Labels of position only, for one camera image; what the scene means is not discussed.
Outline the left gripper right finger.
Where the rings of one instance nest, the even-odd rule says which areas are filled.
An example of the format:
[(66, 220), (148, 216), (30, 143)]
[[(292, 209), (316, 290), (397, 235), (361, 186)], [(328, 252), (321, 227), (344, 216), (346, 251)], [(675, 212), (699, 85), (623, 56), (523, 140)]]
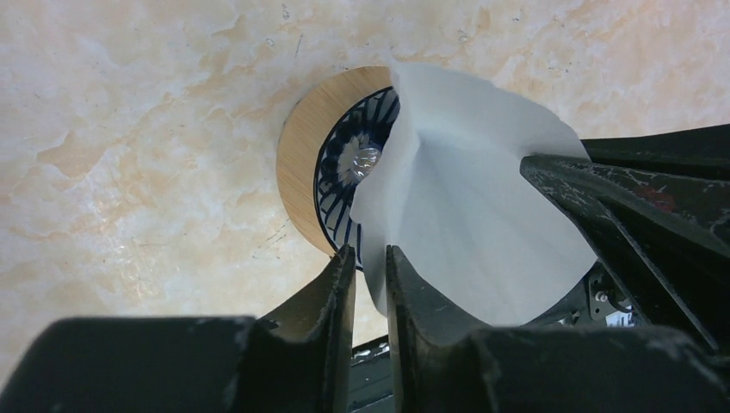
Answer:
[(684, 333), (665, 327), (495, 328), (387, 248), (398, 412), (726, 412), (729, 391)]

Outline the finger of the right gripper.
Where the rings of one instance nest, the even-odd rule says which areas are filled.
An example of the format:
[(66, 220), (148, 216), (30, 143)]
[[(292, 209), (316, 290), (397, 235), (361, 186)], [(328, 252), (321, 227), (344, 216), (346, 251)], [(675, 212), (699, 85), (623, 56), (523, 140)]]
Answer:
[(729, 350), (729, 184), (575, 157), (521, 175), (564, 213), (648, 323)]
[(645, 137), (584, 139), (594, 163), (634, 170), (729, 179), (729, 125), (661, 133)]

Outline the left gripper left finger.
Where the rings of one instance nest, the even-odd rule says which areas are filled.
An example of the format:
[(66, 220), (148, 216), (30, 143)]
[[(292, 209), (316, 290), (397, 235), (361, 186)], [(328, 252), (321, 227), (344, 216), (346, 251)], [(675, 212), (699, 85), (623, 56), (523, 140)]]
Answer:
[(345, 246), (262, 317), (74, 317), (50, 324), (4, 412), (344, 412), (356, 254)]

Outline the blue glass dripper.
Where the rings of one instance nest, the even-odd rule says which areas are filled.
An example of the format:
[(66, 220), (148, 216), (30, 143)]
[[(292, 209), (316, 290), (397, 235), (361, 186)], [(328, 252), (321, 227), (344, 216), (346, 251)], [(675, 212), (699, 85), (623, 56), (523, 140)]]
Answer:
[(317, 221), (327, 243), (356, 253), (362, 269), (362, 226), (350, 217), (356, 187), (378, 163), (399, 114), (392, 86), (363, 97), (335, 123), (319, 148), (313, 180)]

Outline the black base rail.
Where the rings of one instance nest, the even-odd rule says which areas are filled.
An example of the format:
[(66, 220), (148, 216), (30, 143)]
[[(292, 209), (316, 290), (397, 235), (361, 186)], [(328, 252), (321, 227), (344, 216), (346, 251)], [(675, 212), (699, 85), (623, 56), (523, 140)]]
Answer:
[(394, 411), (393, 365), (385, 335), (352, 350), (347, 412)]

